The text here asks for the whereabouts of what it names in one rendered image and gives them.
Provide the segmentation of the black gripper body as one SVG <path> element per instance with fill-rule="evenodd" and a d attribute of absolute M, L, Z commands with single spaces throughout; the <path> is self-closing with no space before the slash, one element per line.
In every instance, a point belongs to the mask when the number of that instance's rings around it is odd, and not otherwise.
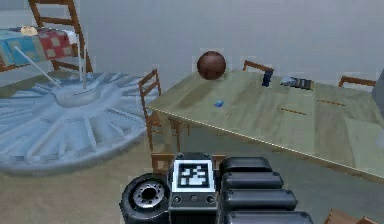
<path fill-rule="evenodd" d="M 125 224 L 167 224 L 169 195 L 164 175 L 146 173 L 134 178 L 119 203 Z"/>

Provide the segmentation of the round pale blue rug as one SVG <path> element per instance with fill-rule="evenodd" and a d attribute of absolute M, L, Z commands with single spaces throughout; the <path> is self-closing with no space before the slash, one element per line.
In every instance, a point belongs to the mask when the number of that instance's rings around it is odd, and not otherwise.
<path fill-rule="evenodd" d="M 87 85 L 75 77 L 57 86 L 36 84 L 0 98 L 0 172 L 45 175 L 114 156 L 140 140 L 145 119 L 135 75 L 94 73 Z M 76 84 L 96 87 L 87 105 L 63 107 L 51 93 Z"/>

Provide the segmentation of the white stand with rods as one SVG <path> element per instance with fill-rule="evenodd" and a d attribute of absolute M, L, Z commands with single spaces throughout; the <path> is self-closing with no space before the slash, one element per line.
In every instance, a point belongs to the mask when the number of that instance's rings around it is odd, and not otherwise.
<path fill-rule="evenodd" d="M 40 69 L 37 63 L 33 62 L 28 56 L 26 56 L 18 47 L 16 50 L 25 57 L 29 64 L 33 65 L 35 68 Z M 85 60 L 79 59 L 79 77 L 80 81 L 83 84 L 86 84 L 86 72 L 85 72 Z M 99 96 L 99 90 L 96 87 L 84 87 L 81 89 L 76 84 L 73 86 L 62 86 L 57 90 L 51 91 L 51 93 L 55 96 L 56 101 L 59 105 L 63 107 L 75 107 L 81 105 L 87 105 L 95 100 Z"/>

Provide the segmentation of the brown ball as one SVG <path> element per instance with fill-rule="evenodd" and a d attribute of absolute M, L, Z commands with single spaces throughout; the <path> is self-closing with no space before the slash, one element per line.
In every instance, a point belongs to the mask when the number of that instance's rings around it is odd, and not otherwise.
<path fill-rule="evenodd" d="M 217 80 L 224 75 L 226 60 L 216 51 L 207 51 L 197 61 L 197 71 L 206 80 Z"/>

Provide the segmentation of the pale wooden table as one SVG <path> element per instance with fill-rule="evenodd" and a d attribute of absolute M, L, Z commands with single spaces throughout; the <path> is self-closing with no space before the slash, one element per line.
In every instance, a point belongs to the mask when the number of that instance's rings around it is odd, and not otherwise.
<path fill-rule="evenodd" d="M 148 107 L 170 118 L 260 142 L 278 152 L 384 183 L 384 118 L 370 93 L 316 83 L 268 87 L 256 72 L 228 71 L 214 81 L 193 73 Z M 224 101 L 215 107 L 217 100 Z"/>

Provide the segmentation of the dark blue cup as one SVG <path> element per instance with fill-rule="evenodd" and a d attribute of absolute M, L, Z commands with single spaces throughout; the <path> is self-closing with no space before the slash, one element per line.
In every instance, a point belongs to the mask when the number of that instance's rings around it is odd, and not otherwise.
<path fill-rule="evenodd" d="M 262 85 L 265 86 L 265 87 L 268 87 L 270 82 L 271 82 L 271 77 L 273 75 L 273 70 L 267 70 L 265 73 L 264 73 L 264 76 L 263 76 L 263 81 L 262 81 Z"/>

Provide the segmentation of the bed with patchwork blanket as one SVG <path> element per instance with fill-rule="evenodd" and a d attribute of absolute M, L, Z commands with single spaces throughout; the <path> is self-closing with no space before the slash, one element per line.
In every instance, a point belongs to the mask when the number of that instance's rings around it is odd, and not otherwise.
<path fill-rule="evenodd" d="M 34 26 L 31 29 L 32 35 L 26 35 L 21 27 L 0 29 L 0 71 L 29 64 L 16 47 L 35 63 L 73 55 L 73 45 L 78 43 L 75 32 Z"/>

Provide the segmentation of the tall brown wooden ladder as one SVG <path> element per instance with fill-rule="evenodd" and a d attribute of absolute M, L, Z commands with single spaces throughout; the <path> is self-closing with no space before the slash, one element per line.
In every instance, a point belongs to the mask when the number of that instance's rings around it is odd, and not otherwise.
<path fill-rule="evenodd" d="M 85 71 L 92 72 L 93 68 L 92 68 L 90 56 L 88 55 L 88 50 L 83 49 L 86 42 L 81 29 L 79 17 L 76 11 L 75 1 L 74 0 L 28 0 L 28 3 L 38 27 L 43 27 L 46 23 L 49 23 L 49 24 L 67 25 L 74 28 L 74 32 L 79 38 L 79 40 L 76 43 L 73 43 L 71 45 L 73 50 L 73 56 L 77 57 L 78 59 L 84 59 Z M 42 16 L 39 12 L 38 4 L 66 6 L 69 12 L 69 18 Z"/>

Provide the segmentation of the small cream lump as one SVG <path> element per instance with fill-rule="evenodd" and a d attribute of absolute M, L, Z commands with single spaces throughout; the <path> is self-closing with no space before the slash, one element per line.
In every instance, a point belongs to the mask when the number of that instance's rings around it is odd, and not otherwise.
<path fill-rule="evenodd" d="M 35 36 L 38 34 L 38 31 L 33 26 L 22 26 L 20 29 L 20 33 L 24 36 Z"/>

